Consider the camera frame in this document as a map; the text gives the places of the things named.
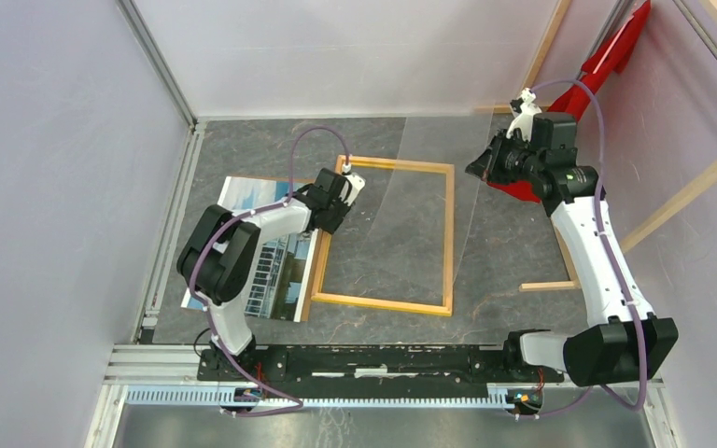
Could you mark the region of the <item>building photo print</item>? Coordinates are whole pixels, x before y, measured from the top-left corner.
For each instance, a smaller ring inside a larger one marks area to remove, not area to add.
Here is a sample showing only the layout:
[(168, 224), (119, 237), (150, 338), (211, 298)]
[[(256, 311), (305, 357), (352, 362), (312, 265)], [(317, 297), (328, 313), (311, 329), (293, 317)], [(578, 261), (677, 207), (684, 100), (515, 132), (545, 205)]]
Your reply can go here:
[(248, 316), (300, 319), (316, 209), (299, 190), (280, 180), (225, 179), (176, 261), (184, 307), (241, 302)]

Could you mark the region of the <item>yellow wooden picture frame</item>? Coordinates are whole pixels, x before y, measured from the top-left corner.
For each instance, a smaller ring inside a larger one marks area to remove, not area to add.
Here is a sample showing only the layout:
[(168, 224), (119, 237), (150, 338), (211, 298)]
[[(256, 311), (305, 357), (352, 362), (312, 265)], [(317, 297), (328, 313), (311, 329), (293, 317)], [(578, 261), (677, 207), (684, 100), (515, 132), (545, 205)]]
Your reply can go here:
[(440, 305), (390, 301), (376, 298), (327, 293), (322, 290), (328, 265), (332, 237), (322, 233), (318, 236), (318, 250), (313, 263), (311, 302), (322, 302), (385, 311), (420, 315), (450, 316), (454, 309), (453, 274), (455, 242), (455, 166), (428, 161), (406, 161), (366, 156), (337, 157), (336, 166), (343, 168), (350, 162), (354, 168), (373, 168), (389, 171), (407, 171), (443, 175), (445, 180), (443, 224), (443, 296)]

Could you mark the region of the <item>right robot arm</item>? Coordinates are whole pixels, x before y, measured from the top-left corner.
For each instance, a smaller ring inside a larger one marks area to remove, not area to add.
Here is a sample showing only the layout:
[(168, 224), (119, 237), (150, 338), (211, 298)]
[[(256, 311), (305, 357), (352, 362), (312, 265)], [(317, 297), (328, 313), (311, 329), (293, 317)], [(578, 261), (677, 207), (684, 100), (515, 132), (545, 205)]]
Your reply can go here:
[(563, 112), (518, 113), (466, 171), (498, 185), (527, 182), (562, 238), (583, 293), (587, 328), (510, 333), (504, 373), (525, 381), (539, 367), (578, 386), (648, 381), (679, 338), (644, 298), (612, 229), (598, 171), (577, 163), (577, 122)]

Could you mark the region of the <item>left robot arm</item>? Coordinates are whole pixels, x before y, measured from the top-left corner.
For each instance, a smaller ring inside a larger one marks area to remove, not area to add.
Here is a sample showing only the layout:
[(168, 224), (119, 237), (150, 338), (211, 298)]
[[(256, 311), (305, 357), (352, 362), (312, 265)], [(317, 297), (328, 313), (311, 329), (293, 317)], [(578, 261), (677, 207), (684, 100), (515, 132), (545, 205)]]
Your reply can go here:
[(320, 230), (333, 234), (342, 225), (366, 180), (355, 172), (323, 168), (312, 183), (273, 202), (229, 210), (205, 208), (176, 262), (190, 296), (207, 313), (213, 340), (223, 351), (219, 366), (233, 380), (245, 380), (256, 368), (247, 349), (254, 335), (246, 322), (250, 280), (262, 246), (280, 237)]

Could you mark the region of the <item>brown cardboard backing board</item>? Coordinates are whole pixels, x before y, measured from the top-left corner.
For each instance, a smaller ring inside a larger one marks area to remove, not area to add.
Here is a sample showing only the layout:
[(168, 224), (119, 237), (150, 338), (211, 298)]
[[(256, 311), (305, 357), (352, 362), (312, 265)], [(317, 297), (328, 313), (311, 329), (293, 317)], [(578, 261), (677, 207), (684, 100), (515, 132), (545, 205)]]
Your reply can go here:
[[(287, 193), (288, 182), (280, 177), (229, 176), (218, 203), (237, 213), (279, 201)], [(317, 231), (284, 235), (260, 248), (244, 294), (247, 315), (292, 322), (308, 319), (318, 236)]]

